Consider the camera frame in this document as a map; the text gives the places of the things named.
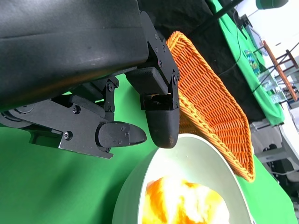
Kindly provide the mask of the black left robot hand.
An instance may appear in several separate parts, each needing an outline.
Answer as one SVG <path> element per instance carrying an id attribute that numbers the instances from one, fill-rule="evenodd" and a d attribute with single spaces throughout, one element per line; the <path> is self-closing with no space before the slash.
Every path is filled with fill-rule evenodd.
<path id="1" fill-rule="evenodd" d="M 146 141 L 114 120 L 117 76 L 140 95 L 156 146 L 179 133 L 179 69 L 135 0 L 3 0 L 0 3 L 0 123 L 30 142 L 111 158 Z"/>

